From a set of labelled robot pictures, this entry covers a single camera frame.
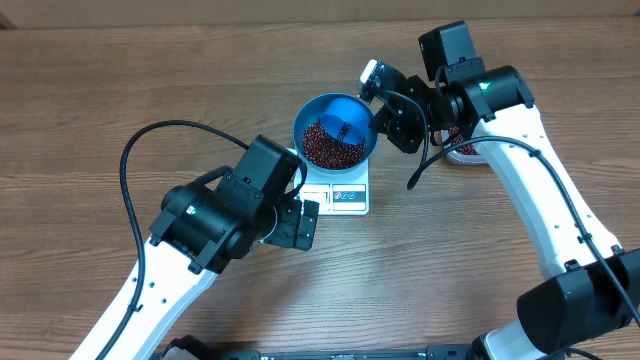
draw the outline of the red bean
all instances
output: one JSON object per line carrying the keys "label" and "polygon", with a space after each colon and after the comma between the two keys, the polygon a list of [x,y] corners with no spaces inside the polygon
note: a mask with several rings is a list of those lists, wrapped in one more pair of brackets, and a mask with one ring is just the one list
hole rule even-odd
{"label": "red bean", "polygon": [[[457,127],[453,129],[449,129],[449,136],[452,136],[457,132],[458,132]],[[463,141],[464,139],[462,138],[462,136],[458,136],[455,140],[451,142],[451,145],[459,144]],[[460,149],[456,150],[456,152],[462,155],[480,155],[476,152],[476,149],[473,147],[473,145],[467,145],[467,146],[461,147]]]}
{"label": "red bean", "polygon": [[322,128],[320,121],[317,121],[302,134],[302,152],[307,160],[317,166],[342,170],[356,166],[364,160],[367,139],[362,139],[358,145],[346,144],[331,137]]}

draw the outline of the black cable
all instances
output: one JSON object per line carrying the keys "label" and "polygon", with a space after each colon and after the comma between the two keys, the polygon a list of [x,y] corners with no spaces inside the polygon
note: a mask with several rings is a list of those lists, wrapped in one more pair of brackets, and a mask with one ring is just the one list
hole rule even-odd
{"label": "black cable", "polygon": [[231,166],[220,166],[217,169],[213,169],[205,174],[198,176],[193,182],[206,185],[214,180],[221,178],[226,172],[233,172]]}
{"label": "black cable", "polygon": [[122,198],[124,200],[124,206],[127,209],[127,214],[129,215],[129,222],[131,223],[131,229],[133,230],[133,237],[135,238],[136,247],[138,249],[138,278],[136,281],[136,288],[135,288],[135,291],[133,292],[131,303],[129,304],[129,307],[127,307],[127,311],[122,317],[120,324],[118,325],[116,330],[113,332],[113,335],[111,335],[111,338],[109,339],[109,341],[107,341],[107,344],[104,346],[102,351],[100,351],[100,354],[98,354],[98,357],[96,358],[96,360],[104,359],[109,353],[109,351],[111,350],[111,348],[113,347],[113,345],[116,343],[116,341],[118,341],[118,338],[124,331],[124,328],[127,326],[129,319],[131,319],[131,315],[133,315],[133,313],[138,308],[138,300],[140,300],[140,294],[142,293],[142,287],[144,286],[144,271],[145,271],[145,265],[146,265],[145,257],[144,257],[144,243],[142,242],[142,234],[140,233],[140,226],[138,225],[136,214],[133,211],[133,204],[131,203],[131,198],[129,196],[129,188],[127,186],[127,158],[129,157],[129,152],[131,151],[133,144],[135,144],[135,142],[142,135],[146,134],[147,132],[153,129],[157,129],[165,126],[172,126],[172,125],[182,125],[182,126],[189,126],[189,127],[202,129],[210,133],[216,134],[218,136],[221,136],[237,144],[238,146],[240,146],[245,150],[249,148],[247,144],[243,143],[242,141],[236,139],[235,137],[229,134],[226,134],[218,129],[215,129],[211,126],[207,126],[204,124],[199,124],[196,122],[185,121],[185,120],[161,121],[161,122],[157,122],[157,123],[145,126],[142,129],[138,130],[138,132],[135,133],[135,135],[133,135],[131,139],[129,139],[129,142],[127,142],[127,145],[124,147],[124,150],[122,151],[122,157],[120,158],[120,189],[122,190]]}
{"label": "black cable", "polygon": [[590,359],[590,360],[602,360],[601,358],[599,358],[599,357],[597,357],[597,356],[595,356],[593,354],[590,354],[590,353],[588,353],[588,352],[586,352],[584,350],[580,350],[580,349],[576,349],[576,348],[566,348],[566,349],[564,349],[564,352],[568,356],[571,356],[571,354],[576,354],[576,355],[580,355],[580,356],[585,357],[585,358]]}
{"label": "black cable", "polygon": [[393,113],[393,115],[400,117],[400,113],[398,113],[398,111],[396,109],[394,109],[391,105],[389,105],[389,102],[383,98],[382,96],[376,96],[380,101],[382,101],[382,103],[384,104],[384,106],[387,108],[387,110],[391,111]]}
{"label": "black cable", "polygon": [[440,77],[442,76],[442,71],[444,70],[445,67],[447,66],[446,65],[438,66],[438,70],[436,70],[436,76],[433,83],[433,85],[436,87],[436,92],[440,96],[442,96],[442,90],[440,89]]}
{"label": "black cable", "polygon": [[424,147],[422,148],[422,159],[420,160],[420,164],[424,163],[425,161],[427,161],[427,153],[429,151],[429,124],[427,123],[427,117],[424,115],[424,111],[422,110],[422,107],[420,107],[420,105],[418,105],[418,103],[413,101],[410,97],[402,95],[395,91],[385,90],[385,89],[380,89],[380,91],[387,93],[389,95],[398,97],[412,104],[413,107],[415,107],[416,110],[418,111],[418,115],[422,117],[422,128],[424,130]]}
{"label": "black cable", "polygon": [[447,140],[443,141],[441,146],[447,146],[453,142],[458,136],[460,136],[460,130],[458,130],[455,134],[450,135]]}
{"label": "black cable", "polygon": [[622,286],[622,284],[620,284],[620,281],[618,280],[616,275],[613,273],[613,270],[611,270],[606,260],[604,259],[602,254],[600,254],[600,251],[598,251],[598,248],[593,243],[593,240],[592,240],[593,236],[587,231],[587,229],[584,226],[584,223],[582,222],[582,219],[580,219],[578,210],[576,210],[576,207],[573,204],[571,197],[569,196],[569,192],[567,191],[564,184],[562,183],[560,176],[558,175],[556,170],[553,168],[553,165],[551,165],[551,163],[549,163],[549,161],[542,155],[542,152],[540,150],[534,148],[533,146],[523,141],[504,137],[504,136],[480,136],[477,138],[466,140],[461,143],[449,146],[448,148],[433,155],[431,159],[429,159],[427,162],[421,164],[420,167],[418,167],[418,170],[416,170],[416,172],[409,179],[409,182],[407,183],[407,189],[409,190],[413,189],[416,183],[418,182],[418,180],[420,179],[420,174],[422,174],[422,172],[426,168],[431,166],[431,164],[438,161],[442,157],[446,156],[448,153],[454,150],[457,150],[461,147],[465,147],[471,144],[476,144],[481,142],[504,142],[504,143],[521,147],[529,152],[529,156],[537,158],[540,161],[540,163],[542,163],[545,169],[547,169],[547,171],[549,172],[549,175],[551,175],[553,182],[558,187],[558,190],[560,191],[560,195],[562,195],[564,202],[567,204],[567,207],[569,208],[569,212],[571,213],[571,217],[573,217],[576,227],[580,232],[580,239],[587,244],[587,247],[589,248],[593,256],[596,258],[596,260],[600,263],[602,268],[605,270],[605,273],[609,277],[609,280],[611,280],[613,286],[616,288],[618,295],[620,296],[620,298],[622,298],[623,302],[631,312],[631,315],[633,316],[633,318],[636,320],[636,323],[640,327],[640,314],[638,314],[638,309],[635,308],[635,306],[633,305],[633,302],[629,298],[629,295],[625,291],[624,287]]}
{"label": "black cable", "polygon": [[436,133],[435,133],[435,131],[431,132],[431,136],[429,137],[429,142],[431,142],[431,145],[433,145],[433,146],[438,146],[438,142],[436,141]]}
{"label": "black cable", "polygon": [[298,164],[298,169],[300,169],[302,180],[295,189],[284,194],[285,198],[288,198],[289,200],[293,200],[296,196],[298,196],[298,194],[300,193],[300,189],[302,189],[304,183],[307,182],[307,164],[305,164],[304,161],[300,161],[300,163]]}
{"label": "black cable", "polygon": [[[562,353],[564,355],[566,355],[567,357],[572,357],[571,355],[575,354],[575,355],[580,355],[580,356],[582,356],[584,358],[587,358],[587,359],[590,359],[590,360],[602,360],[601,358],[599,358],[599,357],[597,357],[597,356],[595,356],[595,355],[593,355],[593,354],[591,354],[589,352],[586,352],[586,351],[580,350],[580,349],[576,349],[576,348],[571,348],[571,347],[562,349]],[[543,356],[541,358],[538,358],[537,360],[558,359],[558,357],[560,355],[562,355],[562,354],[560,353],[560,351],[558,351],[558,352],[554,352],[553,354],[545,355],[545,356]]]}

